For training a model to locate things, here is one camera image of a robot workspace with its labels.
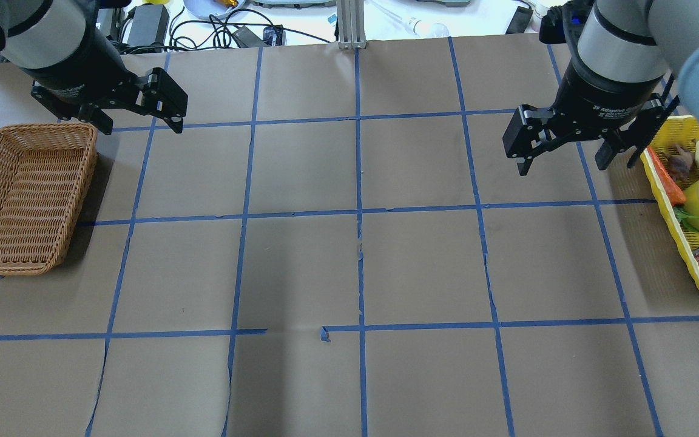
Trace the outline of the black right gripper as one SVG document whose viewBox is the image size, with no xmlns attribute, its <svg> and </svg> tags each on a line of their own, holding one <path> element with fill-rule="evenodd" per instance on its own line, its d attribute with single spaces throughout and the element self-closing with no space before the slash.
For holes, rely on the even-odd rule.
<svg viewBox="0 0 699 437">
<path fill-rule="evenodd" d="M 519 176 L 527 176 L 547 146 L 601 137 L 595 163 L 605 171 L 630 146 L 649 141 L 668 118 L 655 86 L 654 80 L 620 83 L 569 61 L 551 108 L 516 108 L 502 136 L 505 155 L 516 161 Z"/>
</svg>

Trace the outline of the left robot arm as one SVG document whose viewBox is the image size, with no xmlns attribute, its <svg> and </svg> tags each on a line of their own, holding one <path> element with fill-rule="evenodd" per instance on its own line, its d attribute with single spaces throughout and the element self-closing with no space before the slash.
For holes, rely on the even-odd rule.
<svg viewBox="0 0 699 437">
<path fill-rule="evenodd" d="M 126 110 L 183 132 L 187 93 L 161 67 L 128 70 L 79 2 L 0 1 L 0 56 L 33 78 L 32 97 L 61 121 L 109 135 L 106 111 Z"/>
</svg>

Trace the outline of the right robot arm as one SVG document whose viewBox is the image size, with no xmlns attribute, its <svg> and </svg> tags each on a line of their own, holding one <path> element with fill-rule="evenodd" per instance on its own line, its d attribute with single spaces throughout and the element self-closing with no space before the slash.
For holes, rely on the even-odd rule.
<svg viewBox="0 0 699 437">
<path fill-rule="evenodd" d="M 521 176 L 539 155 L 592 140 L 599 169 L 629 149 L 632 167 L 679 103 L 699 122 L 699 1 L 566 2 L 539 36 L 570 61 L 555 102 L 519 106 L 504 132 Z"/>
</svg>

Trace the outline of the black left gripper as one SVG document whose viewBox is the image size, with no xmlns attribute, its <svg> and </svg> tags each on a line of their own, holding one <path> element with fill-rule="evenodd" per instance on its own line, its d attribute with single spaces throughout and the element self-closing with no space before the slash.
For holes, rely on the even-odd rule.
<svg viewBox="0 0 699 437">
<path fill-rule="evenodd" d="M 87 25 L 78 46 L 54 66 L 30 69 L 30 94 L 56 118 L 94 126 L 113 133 L 114 122 L 105 110 L 127 110 L 150 115 L 183 133 L 188 94 L 162 67 L 137 77 L 129 71 L 113 44 L 97 28 Z"/>
</svg>

